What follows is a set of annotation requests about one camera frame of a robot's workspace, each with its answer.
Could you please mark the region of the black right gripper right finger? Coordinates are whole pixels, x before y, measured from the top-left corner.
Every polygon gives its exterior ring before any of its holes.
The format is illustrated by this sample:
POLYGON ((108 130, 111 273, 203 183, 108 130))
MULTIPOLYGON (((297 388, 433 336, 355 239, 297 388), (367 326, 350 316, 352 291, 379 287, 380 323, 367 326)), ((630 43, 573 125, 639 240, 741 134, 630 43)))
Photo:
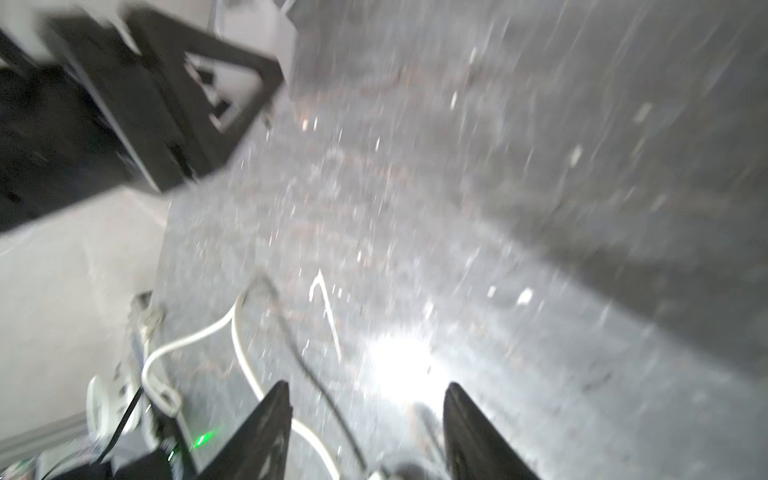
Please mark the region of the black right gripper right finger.
POLYGON ((456 382, 445 393, 443 432, 452 479, 539 480, 456 382))

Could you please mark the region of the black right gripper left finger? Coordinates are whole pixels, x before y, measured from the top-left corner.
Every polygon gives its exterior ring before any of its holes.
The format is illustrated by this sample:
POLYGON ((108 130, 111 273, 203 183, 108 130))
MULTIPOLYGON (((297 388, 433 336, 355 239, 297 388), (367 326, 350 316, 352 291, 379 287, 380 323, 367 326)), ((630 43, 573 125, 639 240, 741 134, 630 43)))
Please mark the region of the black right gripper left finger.
POLYGON ((197 478, 283 479, 291 421, 289 385, 278 381, 197 478))

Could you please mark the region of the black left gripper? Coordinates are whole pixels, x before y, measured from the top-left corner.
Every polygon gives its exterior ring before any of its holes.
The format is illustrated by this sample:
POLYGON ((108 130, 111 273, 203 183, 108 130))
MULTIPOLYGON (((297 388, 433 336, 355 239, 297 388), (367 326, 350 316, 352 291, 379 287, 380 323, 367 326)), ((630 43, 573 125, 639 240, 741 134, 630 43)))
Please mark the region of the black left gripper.
POLYGON ((47 18, 47 46, 82 85, 62 66, 38 64, 1 36, 2 230, 131 184, 137 170, 157 192, 182 185, 177 146, 195 174, 222 168, 284 83, 276 59, 155 8, 128 8, 123 19, 170 111, 114 26, 86 14, 47 18), (243 67, 261 80, 223 127, 212 121, 214 105, 186 68, 189 54, 243 67))

